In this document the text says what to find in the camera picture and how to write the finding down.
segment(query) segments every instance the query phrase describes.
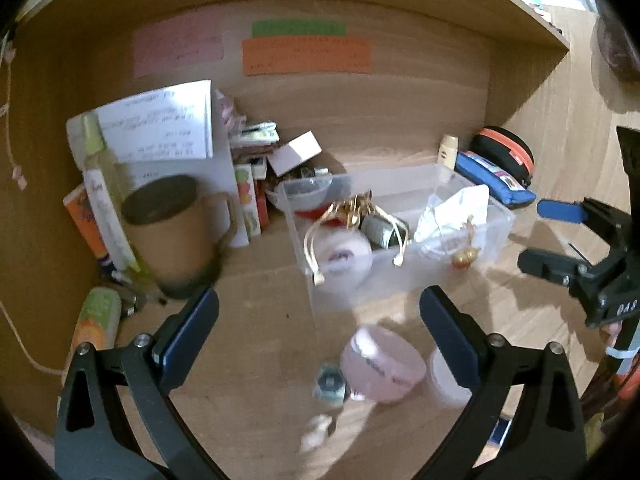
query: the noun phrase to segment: pink sticky note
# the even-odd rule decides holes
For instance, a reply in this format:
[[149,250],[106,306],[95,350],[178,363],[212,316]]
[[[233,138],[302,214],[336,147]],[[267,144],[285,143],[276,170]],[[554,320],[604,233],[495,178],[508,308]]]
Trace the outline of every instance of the pink sticky note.
[[212,6],[140,27],[133,33],[134,76],[222,59],[219,22]]

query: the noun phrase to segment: metal bolt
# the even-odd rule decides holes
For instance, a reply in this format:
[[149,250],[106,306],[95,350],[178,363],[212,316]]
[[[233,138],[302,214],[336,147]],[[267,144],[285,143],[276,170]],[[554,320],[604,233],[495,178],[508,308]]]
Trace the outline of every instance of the metal bolt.
[[89,353],[89,350],[91,350],[91,343],[87,343],[86,341],[84,343],[80,343],[78,348],[76,348],[76,352],[80,355]]
[[150,341],[151,341],[151,336],[149,334],[138,334],[133,339],[133,344],[138,348],[143,348],[146,345],[148,345]]
[[564,352],[564,347],[557,341],[549,343],[549,349],[556,355],[562,355]]
[[489,334],[487,339],[489,340],[489,344],[491,346],[495,346],[496,348],[500,348],[506,343],[505,338],[503,338],[500,334]]

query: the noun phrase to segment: transparent box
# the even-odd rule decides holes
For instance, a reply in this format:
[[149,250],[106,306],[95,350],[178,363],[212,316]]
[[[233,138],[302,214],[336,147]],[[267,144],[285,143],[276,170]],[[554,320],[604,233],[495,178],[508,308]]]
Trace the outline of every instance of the transparent box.
[[[316,286],[303,249],[305,234],[314,222],[297,212],[322,210],[331,202],[371,190],[373,202],[407,222],[413,233],[425,209],[436,207],[469,186],[474,184],[440,164],[283,182],[278,187],[276,206],[286,215],[298,265],[307,278],[314,315],[349,310],[398,292],[445,282],[451,273],[463,272],[452,266],[451,256],[468,246],[468,230],[440,231],[437,236],[422,242],[411,241],[401,267],[393,264],[393,257],[398,254],[397,246],[373,250],[369,255],[319,262],[325,282]],[[474,232],[473,245],[481,249],[474,265],[492,262],[498,257],[514,219],[512,212],[489,197],[487,222],[476,226]]]

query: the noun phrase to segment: blue pencil case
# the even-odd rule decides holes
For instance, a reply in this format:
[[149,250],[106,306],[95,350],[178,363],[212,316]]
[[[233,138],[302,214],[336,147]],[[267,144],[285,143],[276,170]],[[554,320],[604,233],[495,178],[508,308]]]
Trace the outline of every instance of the blue pencil case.
[[535,193],[524,189],[509,173],[477,153],[458,152],[456,171],[475,184],[487,184],[491,195],[509,208],[524,206],[536,199]]

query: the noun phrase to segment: plastic bowl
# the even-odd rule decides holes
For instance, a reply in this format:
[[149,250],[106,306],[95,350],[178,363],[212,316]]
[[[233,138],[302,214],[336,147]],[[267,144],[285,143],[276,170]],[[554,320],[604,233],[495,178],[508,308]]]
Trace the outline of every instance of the plastic bowl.
[[329,191],[329,186],[331,186],[331,180],[331,176],[319,176],[292,180],[286,183],[281,182],[275,190],[265,190],[265,194],[267,195],[267,200],[269,200],[269,202],[271,202],[277,209],[284,212],[284,201],[286,199],[280,194],[280,186],[286,184],[285,190],[291,210],[311,211],[324,204],[324,199]]

